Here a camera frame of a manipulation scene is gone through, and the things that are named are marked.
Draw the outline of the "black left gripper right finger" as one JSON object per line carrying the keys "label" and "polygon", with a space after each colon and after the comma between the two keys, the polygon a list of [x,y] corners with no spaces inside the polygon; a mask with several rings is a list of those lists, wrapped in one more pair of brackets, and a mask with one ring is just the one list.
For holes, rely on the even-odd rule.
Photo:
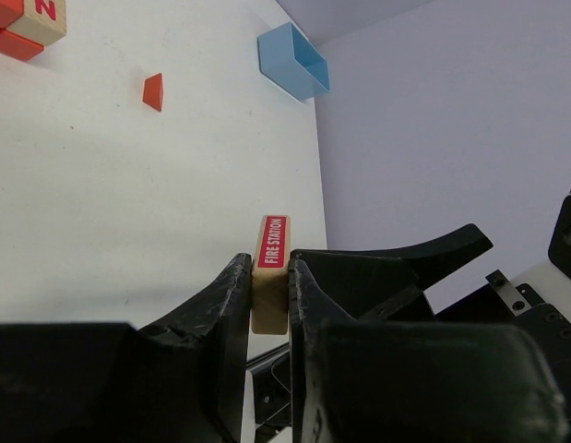
{"label": "black left gripper right finger", "polygon": [[291,267],[297,442],[566,442],[539,345],[511,325],[360,321]]}

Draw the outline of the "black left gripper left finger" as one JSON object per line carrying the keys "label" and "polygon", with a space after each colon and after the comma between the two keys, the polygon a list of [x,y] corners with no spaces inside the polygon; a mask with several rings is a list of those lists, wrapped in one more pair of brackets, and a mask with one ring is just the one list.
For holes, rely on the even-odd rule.
{"label": "black left gripper left finger", "polygon": [[0,442],[237,442],[252,259],[137,329],[0,324]]}

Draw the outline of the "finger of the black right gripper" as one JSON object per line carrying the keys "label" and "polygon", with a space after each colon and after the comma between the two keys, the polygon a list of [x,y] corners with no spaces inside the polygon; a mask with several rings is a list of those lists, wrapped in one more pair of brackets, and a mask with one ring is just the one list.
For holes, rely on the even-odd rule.
{"label": "finger of the black right gripper", "polygon": [[298,249],[318,287],[351,317],[378,321],[433,321],[422,286],[422,258],[401,249]]}
{"label": "finger of the black right gripper", "polygon": [[493,248],[491,240],[473,223],[433,240],[404,248],[401,258],[411,275],[400,286],[409,293],[424,292]]}

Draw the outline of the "natural wood rectangular block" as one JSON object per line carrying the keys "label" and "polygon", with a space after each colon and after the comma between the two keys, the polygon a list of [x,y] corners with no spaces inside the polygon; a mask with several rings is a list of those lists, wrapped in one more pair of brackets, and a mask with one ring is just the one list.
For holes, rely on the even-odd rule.
{"label": "natural wood rectangular block", "polygon": [[288,332],[290,253],[290,217],[264,216],[252,269],[251,327],[254,334],[285,335]]}

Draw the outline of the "blue plastic bin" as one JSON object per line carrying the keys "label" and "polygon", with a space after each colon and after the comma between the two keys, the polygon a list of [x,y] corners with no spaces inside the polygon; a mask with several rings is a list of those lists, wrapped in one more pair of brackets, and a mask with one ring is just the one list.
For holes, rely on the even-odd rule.
{"label": "blue plastic bin", "polygon": [[291,23],[257,37],[260,72],[302,102],[330,92],[327,60]]}

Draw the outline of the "red wedge block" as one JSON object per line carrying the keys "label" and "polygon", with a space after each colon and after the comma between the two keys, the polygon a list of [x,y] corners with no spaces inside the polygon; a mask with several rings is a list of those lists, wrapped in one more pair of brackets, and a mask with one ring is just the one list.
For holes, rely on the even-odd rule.
{"label": "red wedge block", "polygon": [[144,81],[142,101],[152,109],[161,112],[163,105],[163,75],[158,73]]}

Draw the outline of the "red R cube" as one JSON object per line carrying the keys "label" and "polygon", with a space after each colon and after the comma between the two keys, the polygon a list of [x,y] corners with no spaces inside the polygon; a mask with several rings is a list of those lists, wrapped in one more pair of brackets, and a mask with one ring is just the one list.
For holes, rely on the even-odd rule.
{"label": "red R cube", "polygon": [[44,46],[8,30],[0,30],[0,54],[28,62],[44,51]]}

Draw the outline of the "natural wood N cube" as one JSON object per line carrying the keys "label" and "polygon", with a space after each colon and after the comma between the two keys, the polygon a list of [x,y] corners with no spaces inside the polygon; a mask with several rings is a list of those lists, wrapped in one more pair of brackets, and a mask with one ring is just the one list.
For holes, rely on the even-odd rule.
{"label": "natural wood N cube", "polygon": [[50,46],[67,34],[66,0],[24,0],[23,14],[8,31],[43,46]]}

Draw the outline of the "plain red cube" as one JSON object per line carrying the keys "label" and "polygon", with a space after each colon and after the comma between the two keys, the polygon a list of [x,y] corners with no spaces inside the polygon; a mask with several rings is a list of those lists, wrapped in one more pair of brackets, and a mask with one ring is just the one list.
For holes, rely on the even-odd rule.
{"label": "plain red cube", "polygon": [[0,0],[0,29],[7,28],[23,15],[23,0]]}

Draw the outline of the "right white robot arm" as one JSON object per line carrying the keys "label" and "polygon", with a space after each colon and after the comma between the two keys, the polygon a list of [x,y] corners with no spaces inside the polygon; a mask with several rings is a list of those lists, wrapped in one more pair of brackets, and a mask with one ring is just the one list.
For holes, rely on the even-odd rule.
{"label": "right white robot arm", "polygon": [[426,291],[492,247],[474,224],[418,245],[341,251],[297,249],[290,264],[291,366],[303,371],[310,334],[329,320],[357,324],[344,344],[363,358],[390,353],[407,365],[494,367],[512,342],[531,337],[552,370],[571,370],[571,195],[548,258],[509,280],[493,272],[480,289],[434,313]]}

